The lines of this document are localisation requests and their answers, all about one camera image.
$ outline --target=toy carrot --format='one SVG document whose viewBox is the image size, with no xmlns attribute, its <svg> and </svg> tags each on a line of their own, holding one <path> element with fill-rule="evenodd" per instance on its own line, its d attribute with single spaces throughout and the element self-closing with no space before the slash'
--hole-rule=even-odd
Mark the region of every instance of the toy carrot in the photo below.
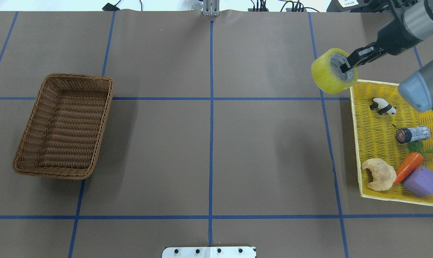
<svg viewBox="0 0 433 258">
<path fill-rule="evenodd" d="M 396 179 L 393 185 L 400 183 L 410 175 L 416 168 L 420 167 L 423 163 L 423 156 L 428 153 L 433 153 L 433 149 L 421 151 L 423 149 L 423 143 L 419 141 L 408 143 L 409 154 L 405 157 L 405 160 L 401 163 L 400 167 L 396 171 Z"/>
</svg>

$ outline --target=blue tape line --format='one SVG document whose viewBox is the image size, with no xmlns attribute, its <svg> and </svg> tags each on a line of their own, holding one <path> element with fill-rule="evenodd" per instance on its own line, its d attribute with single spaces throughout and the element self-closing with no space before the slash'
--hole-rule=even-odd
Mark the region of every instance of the blue tape line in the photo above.
<svg viewBox="0 0 433 258">
<path fill-rule="evenodd" d="M 417 51 L 417 48 L 415 46 L 414 46 L 414 53 L 416 54 L 416 58 L 418 59 L 419 66 L 422 68 L 423 67 L 422 61 L 420 61 L 419 52 Z"/>
<path fill-rule="evenodd" d="M 433 214 L 351 214 L 344 219 L 380 219 L 380 218 L 433 218 Z"/>
<path fill-rule="evenodd" d="M 339 219 L 339 215 L 212 215 L 212 219 Z M 383 219 L 383 218 L 433 218 L 433 214 L 347 214 L 344 219 Z M 209 219 L 208 215 L 94 215 L 77 216 L 78 220 L 168 220 L 168 219 Z M 76 219 L 65 215 L 0 215 L 0 219 Z"/>
<path fill-rule="evenodd" d="M 318 97 L 216 97 L 215 101 L 319 101 Z"/>
<path fill-rule="evenodd" d="M 118 101 L 209 101 L 206 97 L 114 97 Z"/>
<path fill-rule="evenodd" d="M 77 222 L 79 220 L 79 213 L 81 211 L 82 195 L 84 193 L 85 179 L 81 182 L 81 189 L 79 191 L 79 198 L 77 199 L 76 216 L 74 218 L 73 231 L 71 234 L 70 250 L 68 252 L 68 258 L 72 257 L 72 251 L 74 248 L 74 241 L 76 240 Z"/>
<path fill-rule="evenodd" d="M 208 219 L 208 215 L 165 215 L 165 216 L 154 216 L 154 215 L 146 215 L 146 216 L 79 216 L 79 219 L 126 219 L 126 220 L 166 220 L 166 219 Z"/>
<path fill-rule="evenodd" d="M 0 97 L 0 100 L 31 100 L 35 97 Z M 320 97 L 215 97 L 214 101 L 321 101 Z M 324 97 L 326 101 L 349 101 L 349 97 Z M 207 97 L 113 97 L 116 101 L 211 101 Z"/>
<path fill-rule="evenodd" d="M 105 72 L 106 72 L 106 63 L 108 63 L 109 46 L 111 45 L 111 36 L 113 35 L 113 27 L 114 27 L 114 18 L 115 17 L 116 17 L 116 12 L 114 11 L 113 17 L 111 18 L 111 27 L 109 28 L 108 43 L 106 45 L 105 61 L 103 61 L 102 75 L 105 75 Z"/>
<path fill-rule="evenodd" d="M 339 215 L 214 215 L 213 219 L 339 219 Z"/>
<path fill-rule="evenodd" d="M 312 16 L 310 16 L 310 13 L 307 13 L 308 17 L 309 17 L 309 28 L 310 28 L 310 37 L 312 39 L 312 47 L 314 49 L 314 58 L 317 59 L 317 47 L 315 45 L 315 36 L 314 36 L 314 27 L 312 24 Z"/>
<path fill-rule="evenodd" d="M 18 11 L 14 15 L 13 23 L 11 23 L 11 27 L 9 28 L 8 36 L 6 37 L 6 40 L 4 41 L 4 44 L 3 44 L 3 49 L 1 49 L 0 63 L 1 63 L 1 60 L 3 59 L 3 54 L 4 54 L 4 51 L 6 50 L 6 46 L 8 45 L 9 38 L 11 37 L 11 34 L 13 32 L 14 24 L 15 24 L 15 21 L 17 20 L 17 15 L 18 15 Z"/>
<path fill-rule="evenodd" d="M 315 57 L 315 59 L 317 59 L 317 48 L 315 45 L 314 28 L 313 28 L 313 23 L 312 23 L 312 16 L 310 15 L 310 13 L 308 13 L 308 17 L 309 17 L 310 36 L 312 38 L 312 47 L 313 47 L 313 51 L 314 51 L 314 57 Z M 345 234 L 344 218 L 342 216 L 341 197 L 339 194 L 338 177 L 336 175 L 336 166 L 334 163 L 333 146 L 331 145 L 331 137 L 330 137 L 330 131 L 329 131 L 329 125 L 328 125 L 328 116 L 326 114 L 325 98 L 323 96 L 322 90 L 320 90 L 320 98 L 321 98 L 321 109 L 323 111 L 323 118 L 325 120 L 326 139 L 328 140 L 328 151 L 329 151 L 329 154 L 331 157 L 331 164 L 333 166 L 334 191 L 336 192 L 336 202 L 338 203 L 339 222 L 341 224 L 341 235 L 342 235 L 342 242 L 344 245 L 344 255 L 346 258 L 349 258 L 349 250 L 347 248 L 347 236 Z"/>
<path fill-rule="evenodd" d="M 75 216 L 62 215 L 0 215 L 0 219 L 74 219 Z"/>
<path fill-rule="evenodd" d="M 34 101 L 35 97 L 0 97 L 0 100 L 22 100 L 22 101 Z"/>
<path fill-rule="evenodd" d="M 213 119 L 214 119 L 214 95 L 213 95 L 213 23 L 210 22 L 210 156 L 208 168 L 208 245 L 213 242 Z"/>
</svg>

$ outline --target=purple foam block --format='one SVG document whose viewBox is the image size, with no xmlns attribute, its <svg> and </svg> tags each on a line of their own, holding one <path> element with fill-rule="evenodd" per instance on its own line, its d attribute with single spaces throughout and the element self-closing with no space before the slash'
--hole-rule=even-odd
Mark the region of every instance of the purple foam block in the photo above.
<svg viewBox="0 0 433 258">
<path fill-rule="evenodd" d="M 403 186 L 419 197 L 432 195 L 433 172 L 426 167 L 420 167 L 406 178 Z"/>
</svg>

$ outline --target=tape roll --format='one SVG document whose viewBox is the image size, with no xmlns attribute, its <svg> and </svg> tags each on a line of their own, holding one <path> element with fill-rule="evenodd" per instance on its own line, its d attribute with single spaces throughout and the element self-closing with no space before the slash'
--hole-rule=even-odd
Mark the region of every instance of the tape roll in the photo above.
<svg viewBox="0 0 433 258">
<path fill-rule="evenodd" d="M 312 77 L 321 90 L 336 94 L 355 85 L 358 69 L 353 68 L 343 73 L 340 68 L 347 62 L 348 56 L 344 50 L 332 48 L 312 63 Z"/>
</svg>

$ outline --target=yellow basket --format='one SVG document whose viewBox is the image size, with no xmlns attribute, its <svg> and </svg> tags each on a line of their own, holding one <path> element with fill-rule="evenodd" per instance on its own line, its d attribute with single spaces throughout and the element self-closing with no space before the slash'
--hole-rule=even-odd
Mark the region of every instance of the yellow basket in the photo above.
<svg viewBox="0 0 433 258">
<path fill-rule="evenodd" d="M 385 201 L 433 206 L 433 195 L 417 197 L 401 183 L 387 191 L 371 190 L 367 187 L 368 183 L 372 182 L 371 172 L 361 169 L 362 162 L 378 157 L 397 170 L 408 154 L 407 145 L 398 143 L 395 138 L 399 128 L 426 125 L 431 135 L 424 141 L 424 148 L 433 149 L 433 111 L 418 113 L 399 95 L 397 86 L 398 84 L 394 83 L 358 80 L 350 89 L 360 195 Z M 384 98 L 397 107 L 397 113 L 393 116 L 380 116 L 376 111 L 370 110 L 372 98 L 376 97 Z M 433 154 L 426 155 L 425 166 L 433 171 Z"/>
</svg>

